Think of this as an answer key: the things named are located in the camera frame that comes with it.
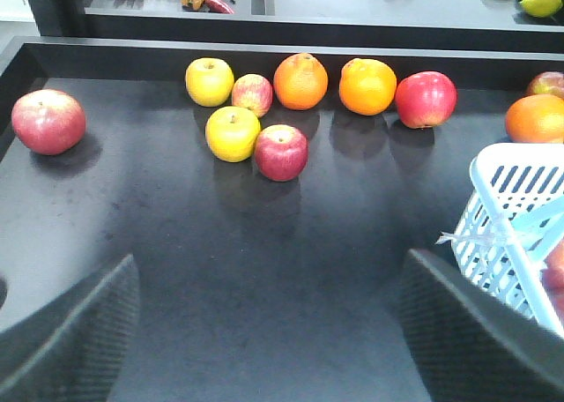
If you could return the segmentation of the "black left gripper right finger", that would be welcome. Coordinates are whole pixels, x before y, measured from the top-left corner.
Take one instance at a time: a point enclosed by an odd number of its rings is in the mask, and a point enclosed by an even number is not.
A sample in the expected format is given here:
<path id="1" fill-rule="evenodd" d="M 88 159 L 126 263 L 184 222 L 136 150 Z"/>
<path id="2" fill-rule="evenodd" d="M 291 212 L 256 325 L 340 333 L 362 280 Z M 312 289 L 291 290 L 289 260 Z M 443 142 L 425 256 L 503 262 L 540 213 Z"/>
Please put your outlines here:
<path id="1" fill-rule="evenodd" d="M 561 401 L 563 339 L 410 249 L 399 319 L 433 401 Z"/>

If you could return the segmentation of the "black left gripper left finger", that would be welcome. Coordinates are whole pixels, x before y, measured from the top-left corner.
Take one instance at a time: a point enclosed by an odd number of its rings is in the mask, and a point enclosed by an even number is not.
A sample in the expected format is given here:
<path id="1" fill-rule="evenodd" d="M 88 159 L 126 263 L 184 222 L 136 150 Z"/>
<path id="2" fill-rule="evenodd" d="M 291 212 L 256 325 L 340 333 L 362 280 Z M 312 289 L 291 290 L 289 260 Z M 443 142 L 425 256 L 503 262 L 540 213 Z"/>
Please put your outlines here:
<path id="1" fill-rule="evenodd" d="M 3 401 L 105 401 L 137 328 L 132 255 L 103 265 L 1 333 Z"/>

